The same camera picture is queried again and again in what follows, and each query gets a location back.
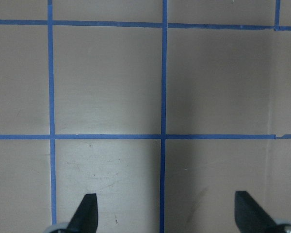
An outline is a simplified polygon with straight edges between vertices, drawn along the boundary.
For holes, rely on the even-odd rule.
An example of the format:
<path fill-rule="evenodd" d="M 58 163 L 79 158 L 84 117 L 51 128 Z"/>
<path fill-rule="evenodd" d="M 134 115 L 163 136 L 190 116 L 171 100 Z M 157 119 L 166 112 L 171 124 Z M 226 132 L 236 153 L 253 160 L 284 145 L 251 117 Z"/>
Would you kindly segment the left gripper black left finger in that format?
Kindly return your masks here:
<path fill-rule="evenodd" d="M 66 231 L 68 233 L 96 233 L 98 228 L 97 195 L 85 194 Z"/>

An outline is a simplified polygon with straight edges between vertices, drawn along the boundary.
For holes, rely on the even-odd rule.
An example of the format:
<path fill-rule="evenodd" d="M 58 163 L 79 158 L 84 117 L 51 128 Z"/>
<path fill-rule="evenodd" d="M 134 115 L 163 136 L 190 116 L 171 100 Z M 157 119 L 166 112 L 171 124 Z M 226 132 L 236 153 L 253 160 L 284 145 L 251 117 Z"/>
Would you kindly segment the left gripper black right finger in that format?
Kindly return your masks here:
<path fill-rule="evenodd" d="M 235 223 L 241 233 L 282 233 L 278 225 L 247 191 L 236 191 L 234 199 Z"/>

